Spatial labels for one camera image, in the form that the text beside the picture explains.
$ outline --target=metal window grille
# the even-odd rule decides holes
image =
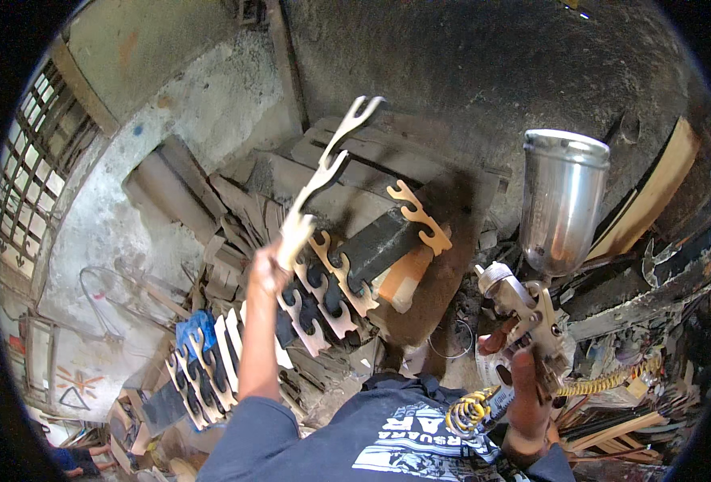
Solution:
[[[31,278],[42,237],[75,162],[98,132],[52,61],[14,120],[0,157],[0,256]]]

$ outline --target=blue plastic bag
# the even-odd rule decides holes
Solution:
[[[189,361],[195,360],[197,355],[195,355],[195,348],[190,342],[190,333],[193,334],[196,340],[200,341],[200,336],[197,334],[197,329],[203,330],[203,335],[205,337],[205,343],[203,344],[203,351],[205,352],[211,346],[216,343],[216,330],[214,330],[214,315],[210,311],[205,311],[202,309],[197,310],[186,322],[180,322],[176,324],[176,348],[181,350],[182,346],[187,346],[187,352],[189,353]]]

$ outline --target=dark blue t-shirt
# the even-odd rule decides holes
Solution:
[[[197,480],[574,481],[558,445],[524,472],[488,439],[479,450],[484,456],[476,454],[447,430],[451,391],[437,382],[429,388],[428,380],[383,380],[366,387],[370,382],[370,390],[304,439],[288,408],[261,397],[242,400]]]
[[[56,447],[50,448],[50,458],[58,464],[61,470],[74,470],[77,468],[77,462],[72,457],[69,449],[59,449]]]

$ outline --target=yellow coiled air hose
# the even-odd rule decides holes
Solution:
[[[465,439],[474,435],[476,427],[492,412],[486,400],[497,391],[500,386],[489,386],[461,397],[449,406],[447,410],[447,427],[458,437]]]
[[[590,395],[611,390],[620,386],[629,377],[633,380],[645,372],[658,372],[660,368],[661,354],[656,352],[652,358],[640,361],[633,366],[626,366],[609,375],[583,382],[567,382],[556,392],[555,396]],[[492,409],[486,402],[498,388],[499,386],[490,386],[483,390],[477,390],[450,405],[447,410],[447,428],[458,437],[472,438],[479,424],[491,413]]]
[[[660,368],[661,355],[658,353],[652,358],[640,361],[633,366],[625,366],[609,375],[583,382],[567,382],[556,392],[556,396],[591,395],[592,393],[611,390],[620,386],[624,381],[629,379],[629,377],[634,380],[645,372],[658,372]]]

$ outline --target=person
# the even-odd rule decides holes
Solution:
[[[63,470],[64,475],[73,479],[81,475],[99,475],[102,470],[114,467],[117,462],[93,461],[93,457],[110,451],[110,444],[89,449],[50,448],[50,457]]]
[[[464,392],[431,376],[389,372],[367,380],[328,426],[300,439],[294,414],[280,403],[274,355],[275,297],[292,276],[278,266],[277,250],[271,245],[254,257],[239,403],[197,480],[574,480],[562,449],[545,442],[551,403],[538,401],[526,350],[513,358],[515,400],[499,447],[488,437],[470,447],[447,430],[447,407]]]

